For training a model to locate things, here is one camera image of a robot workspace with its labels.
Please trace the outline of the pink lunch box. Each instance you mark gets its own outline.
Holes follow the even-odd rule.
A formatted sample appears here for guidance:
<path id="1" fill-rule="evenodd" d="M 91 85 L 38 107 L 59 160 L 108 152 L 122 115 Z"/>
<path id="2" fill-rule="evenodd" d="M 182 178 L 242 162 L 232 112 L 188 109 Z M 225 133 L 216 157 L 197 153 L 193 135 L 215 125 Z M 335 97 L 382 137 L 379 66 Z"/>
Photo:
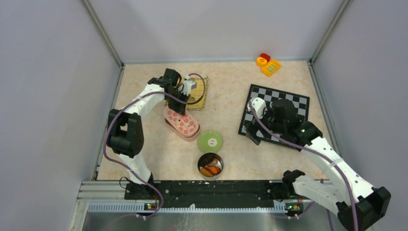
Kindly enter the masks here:
<path id="1" fill-rule="evenodd" d="M 168 117 L 166 124 L 186 141 L 195 140 L 201 133 L 199 123 L 190 117 Z"/>

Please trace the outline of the pink lunch box lid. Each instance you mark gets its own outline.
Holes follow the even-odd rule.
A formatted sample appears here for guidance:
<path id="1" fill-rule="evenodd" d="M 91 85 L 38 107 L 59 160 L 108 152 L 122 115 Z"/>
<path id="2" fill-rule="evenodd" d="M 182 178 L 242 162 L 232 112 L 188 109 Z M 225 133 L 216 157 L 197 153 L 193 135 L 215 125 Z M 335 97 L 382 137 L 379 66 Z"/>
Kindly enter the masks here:
<path id="1" fill-rule="evenodd" d="M 181 137 L 186 140 L 194 140 L 201 131 L 198 121 L 189 111 L 181 115 L 168 106 L 164 108 L 165 122 Z"/>

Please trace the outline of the brown meat piece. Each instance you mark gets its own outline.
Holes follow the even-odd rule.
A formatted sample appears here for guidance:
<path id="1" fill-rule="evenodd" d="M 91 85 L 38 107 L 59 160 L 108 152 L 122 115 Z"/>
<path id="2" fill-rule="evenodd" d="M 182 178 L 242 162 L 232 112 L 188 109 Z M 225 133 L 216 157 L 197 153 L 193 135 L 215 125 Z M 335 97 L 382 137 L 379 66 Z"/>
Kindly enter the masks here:
<path id="1" fill-rule="evenodd" d="M 219 160 L 214 158 L 212 161 L 204 165 L 204 167 L 215 167 L 219 164 Z"/>

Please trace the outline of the dark seaweed roll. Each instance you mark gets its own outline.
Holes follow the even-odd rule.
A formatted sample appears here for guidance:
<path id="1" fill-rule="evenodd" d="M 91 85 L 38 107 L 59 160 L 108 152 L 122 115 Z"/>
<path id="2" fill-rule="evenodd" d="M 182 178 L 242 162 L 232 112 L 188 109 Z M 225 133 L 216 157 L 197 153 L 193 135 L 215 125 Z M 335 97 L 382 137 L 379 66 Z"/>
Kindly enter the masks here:
<path id="1" fill-rule="evenodd" d="M 218 159 L 216 153 L 205 153 L 200 157 L 200 161 L 205 162 L 206 164 L 212 162 L 214 159 Z"/>

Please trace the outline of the orange chicken drumstick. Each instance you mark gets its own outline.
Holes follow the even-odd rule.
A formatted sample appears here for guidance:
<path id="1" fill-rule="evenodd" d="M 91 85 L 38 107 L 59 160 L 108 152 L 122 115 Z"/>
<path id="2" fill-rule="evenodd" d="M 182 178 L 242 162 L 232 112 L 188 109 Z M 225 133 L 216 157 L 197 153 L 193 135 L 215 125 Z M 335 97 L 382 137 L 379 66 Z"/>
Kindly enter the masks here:
<path id="1" fill-rule="evenodd" d="M 206 169 L 211 171 L 214 176 L 218 175 L 222 171 L 221 168 L 219 168 L 217 166 L 215 166 L 215 167 L 206 167 Z"/>

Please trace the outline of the orange fried food piece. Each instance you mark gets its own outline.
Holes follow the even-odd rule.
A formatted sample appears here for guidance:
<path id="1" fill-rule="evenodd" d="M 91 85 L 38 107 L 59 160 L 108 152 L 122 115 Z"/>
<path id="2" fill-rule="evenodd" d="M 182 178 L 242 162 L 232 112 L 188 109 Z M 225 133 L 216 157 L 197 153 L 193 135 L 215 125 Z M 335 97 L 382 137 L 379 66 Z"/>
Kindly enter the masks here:
<path id="1" fill-rule="evenodd" d="M 200 173 L 201 173 L 203 176 L 207 177 L 207 178 L 212 178 L 212 177 L 214 176 L 211 171 L 209 171 L 209 170 L 207 170 L 207 169 L 205 169 L 205 168 L 201 168 L 201 169 L 200 169 Z"/>

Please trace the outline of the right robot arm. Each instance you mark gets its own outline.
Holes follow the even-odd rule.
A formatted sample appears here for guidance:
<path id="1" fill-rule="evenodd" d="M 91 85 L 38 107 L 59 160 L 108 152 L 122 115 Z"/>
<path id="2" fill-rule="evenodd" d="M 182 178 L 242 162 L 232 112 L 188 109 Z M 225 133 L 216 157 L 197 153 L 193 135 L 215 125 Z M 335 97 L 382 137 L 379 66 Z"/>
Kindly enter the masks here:
<path id="1" fill-rule="evenodd" d="M 385 216 L 390 192 L 385 187 L 375 187 L 356 173 L 312 122 L 299 118 L 290 100 L 266 103 L 256 97 L 246 107 L 253 116 L 245 125 L 248 138 L 259 145 L 259 133 L 271 135 L 305 155 L 331 182 L 325 185 L 300 170 L 288 170 L 282 179 L 286 197 L 299 195 L 313 200 L 334 213 L 349 231 L 365 231 Z"/>

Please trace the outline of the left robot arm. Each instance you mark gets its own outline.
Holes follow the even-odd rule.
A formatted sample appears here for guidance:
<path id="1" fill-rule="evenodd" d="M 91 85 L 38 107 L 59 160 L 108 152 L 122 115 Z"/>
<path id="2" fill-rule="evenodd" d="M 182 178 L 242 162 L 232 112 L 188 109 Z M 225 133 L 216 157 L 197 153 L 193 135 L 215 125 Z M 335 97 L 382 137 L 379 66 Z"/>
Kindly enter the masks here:
<path id="1" fill-rule="evenodd" d="M 143 199 L 152 197 L 154 186 L 149 183 L 152 173 L 142 156 L 142 120 L 162 101 L 167 101 L 172 110 L 184 115 L 190 92 L 195 88 L 196 83 L 189 77 L 182 80 L 179 72 L 167 68 L 163 76 L 151 78 L 132 102 L 109 113 L 105 147 L 120 156 L 119 164 L 130 171 L 130 180 L 137 184 L 136 193 Z"/>

